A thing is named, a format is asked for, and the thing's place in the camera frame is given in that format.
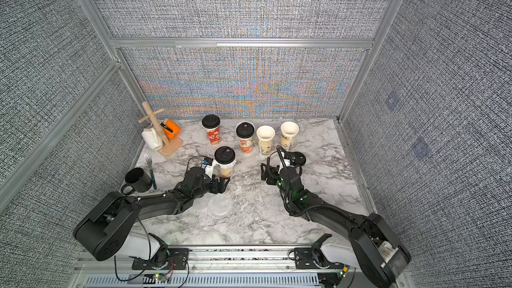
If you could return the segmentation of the red white paper cup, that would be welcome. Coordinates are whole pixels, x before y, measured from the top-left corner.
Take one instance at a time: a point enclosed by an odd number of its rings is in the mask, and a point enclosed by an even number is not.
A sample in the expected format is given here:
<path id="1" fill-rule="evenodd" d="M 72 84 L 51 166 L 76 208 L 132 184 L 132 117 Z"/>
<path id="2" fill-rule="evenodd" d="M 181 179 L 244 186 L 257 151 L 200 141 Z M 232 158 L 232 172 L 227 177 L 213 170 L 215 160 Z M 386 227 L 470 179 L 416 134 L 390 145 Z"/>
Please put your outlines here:
<path id="1" fill-rule="evenodd" d="M 253 138 L 240 138 L 239 145 L 243 153 L 251 153 L 253 149 Z"/>

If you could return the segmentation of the red paper milk tea cup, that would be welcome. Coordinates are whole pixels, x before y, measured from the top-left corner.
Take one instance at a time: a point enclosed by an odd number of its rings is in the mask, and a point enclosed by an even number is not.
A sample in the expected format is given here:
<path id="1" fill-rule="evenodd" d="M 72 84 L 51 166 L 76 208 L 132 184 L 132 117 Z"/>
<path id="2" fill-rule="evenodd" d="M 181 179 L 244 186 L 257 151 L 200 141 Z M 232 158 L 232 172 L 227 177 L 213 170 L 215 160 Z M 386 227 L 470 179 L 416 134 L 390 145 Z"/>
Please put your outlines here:
<path id="1" fill-rule="evenodd" d="M 212 129 L 206 129 L 207 138 L 212 145 L 218 145 L 221 143 L 220 126 Z"/>

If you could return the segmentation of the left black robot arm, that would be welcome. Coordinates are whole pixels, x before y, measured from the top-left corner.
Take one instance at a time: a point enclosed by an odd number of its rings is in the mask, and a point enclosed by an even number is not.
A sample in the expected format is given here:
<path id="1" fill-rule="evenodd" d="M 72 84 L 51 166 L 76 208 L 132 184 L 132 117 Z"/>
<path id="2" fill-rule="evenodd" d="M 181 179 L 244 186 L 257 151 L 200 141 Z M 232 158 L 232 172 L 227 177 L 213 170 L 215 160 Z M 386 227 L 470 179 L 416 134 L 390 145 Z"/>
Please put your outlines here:
<path id="1" fill-rule="evenodd" d="M 161 195 L 124 196 L 114 191 L 105 196 L 75 227 L 73 237 L 98 261 L 113 257 L 138 221 L 161 215 L 178 215 L 206 193 L 224 193 L 229 177 L 208 175 L 193 167 L 184 180 Z"/>

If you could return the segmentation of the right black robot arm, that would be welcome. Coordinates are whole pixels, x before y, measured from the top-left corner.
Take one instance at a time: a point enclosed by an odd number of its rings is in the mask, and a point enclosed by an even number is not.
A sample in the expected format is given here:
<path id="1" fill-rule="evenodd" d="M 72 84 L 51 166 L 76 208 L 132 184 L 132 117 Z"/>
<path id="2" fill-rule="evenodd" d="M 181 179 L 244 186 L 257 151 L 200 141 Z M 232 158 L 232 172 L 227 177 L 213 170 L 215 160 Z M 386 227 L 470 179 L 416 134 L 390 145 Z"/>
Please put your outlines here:
<path id="1" fill-rule="evenodd" d="M 295 167 L 261 164 L 261 179 L 279 188 L 292 217 L 321 224 L 350 242 L 359 268 L 376 287 L 390 287 L 412 260 L 406 246 L 377 213 L 350 213 L 305 189 Z"/>

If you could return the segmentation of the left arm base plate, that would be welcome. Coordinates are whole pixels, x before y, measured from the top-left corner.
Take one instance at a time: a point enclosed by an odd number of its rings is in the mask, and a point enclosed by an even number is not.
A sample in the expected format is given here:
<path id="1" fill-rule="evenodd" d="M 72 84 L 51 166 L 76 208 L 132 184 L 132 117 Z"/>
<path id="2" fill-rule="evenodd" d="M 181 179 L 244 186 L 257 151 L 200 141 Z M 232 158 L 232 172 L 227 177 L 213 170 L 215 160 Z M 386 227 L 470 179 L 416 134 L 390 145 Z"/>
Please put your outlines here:
<path id="1" fill-rule="evenodd" d="M 136 258 L 133 261 L 132 270 L 186 270 L 189 259 L 188 248 L 169 248 L 166 252 L 163 250 L 156 253 L 150 260 Z"/>

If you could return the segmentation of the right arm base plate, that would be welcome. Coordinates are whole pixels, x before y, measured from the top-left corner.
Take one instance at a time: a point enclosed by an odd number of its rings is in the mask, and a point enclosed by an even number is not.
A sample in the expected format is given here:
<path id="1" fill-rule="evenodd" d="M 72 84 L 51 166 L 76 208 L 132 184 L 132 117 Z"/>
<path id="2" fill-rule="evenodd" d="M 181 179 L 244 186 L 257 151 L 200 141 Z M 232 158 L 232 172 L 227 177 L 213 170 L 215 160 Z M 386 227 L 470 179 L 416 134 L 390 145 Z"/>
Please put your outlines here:
<path id="1" fill-rule="evenodd" d="M 345 269 L 347 266 L 342 263 L 332 263 L 320 252 L 319 249 L 311 247 L 296 247 L 293 250 L 292 260 L 297 269 Z"/>

